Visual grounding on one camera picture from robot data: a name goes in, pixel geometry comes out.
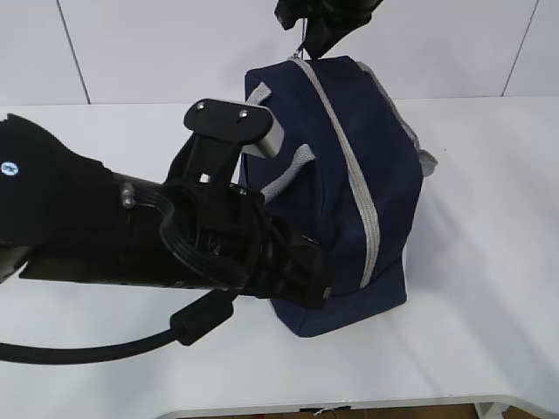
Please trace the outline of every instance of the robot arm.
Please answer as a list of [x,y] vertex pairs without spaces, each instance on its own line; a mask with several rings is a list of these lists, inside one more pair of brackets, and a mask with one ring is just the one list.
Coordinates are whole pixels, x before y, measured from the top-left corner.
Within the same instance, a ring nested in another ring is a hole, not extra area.
[[163,184],[112,173],[43,128],[0,122],[0,273],[80,283],[227,289],[319,308],[328,295],[317,244],[231,183],[243,149],[271,157],[283,131],[261,106],[202,100],[193,135]]
[[343,37],[371,20],[383,0],[279,0],[276,18],[287,31],[307,19],[301,45],[312,59],[320,58]]

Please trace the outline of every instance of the screw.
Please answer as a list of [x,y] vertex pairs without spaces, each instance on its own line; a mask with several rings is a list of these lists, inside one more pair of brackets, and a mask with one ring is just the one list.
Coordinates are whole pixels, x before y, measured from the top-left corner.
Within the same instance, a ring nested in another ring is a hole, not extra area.
[[2,167],[0,169],[6,176],[15,176],[19,173],[19,167],[16,163],[12,163],[11,161],[5,161],[2,163]]
[[131,183],[124,183],[121,185],[122,206],[127,210],[130,210],[136,205],[134,194],[134,186],[132,186]]

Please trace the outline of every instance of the navy blue bag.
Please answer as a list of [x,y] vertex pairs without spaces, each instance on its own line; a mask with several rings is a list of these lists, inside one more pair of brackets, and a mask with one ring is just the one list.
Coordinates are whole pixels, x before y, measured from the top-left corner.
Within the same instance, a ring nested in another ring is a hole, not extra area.
[[423,172],[436,161],[373,73],[348,57],[292,58],[249,71],[245,90],[247,102],[272,110],[285,139],[273,159],[244,155],[240,181],[326,250],[333,278],[324,309],[274,300],[279,318],[310,337],[403,304],[403,248]]

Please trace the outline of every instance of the black cable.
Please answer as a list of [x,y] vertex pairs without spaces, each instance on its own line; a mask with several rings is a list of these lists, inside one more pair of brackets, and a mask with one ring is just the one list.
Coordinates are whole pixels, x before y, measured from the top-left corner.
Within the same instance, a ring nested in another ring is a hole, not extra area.
[[148,338],[134,340],[108,347],[88,347],[82,349],[53,349],[45,347],[24,347],[0,343],[0,361],[36,365],[72,365],[94,362],[116,361],[139,354],[145,354],[179,339],[181,330],[169,329]]
[[170,318],[170,329],[148,338],[108,347],[54,349],[0,343],[0,361],[35,365],[74,365],[129,358],[177,340],[190,346],[233,315],[235,292],[213,290]]

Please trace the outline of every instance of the white table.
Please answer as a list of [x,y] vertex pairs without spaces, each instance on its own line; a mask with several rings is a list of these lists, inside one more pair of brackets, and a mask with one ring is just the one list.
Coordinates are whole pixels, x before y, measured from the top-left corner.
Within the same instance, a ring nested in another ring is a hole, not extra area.
[[[559,98],[398,105],[440,161],[411,234],[407,304],[305,340],[267,301],[241,298],[233,319],[191,348],[172,344],[100,365],[0,363],[0,417],[174,419],[460,402],[557,417]],[[187,138],[186,109],[0,112],[35,120],[115,171],[161,181]],[[0,340],[119,343],[166,328],[199,295],[12,278],[0,288]]]

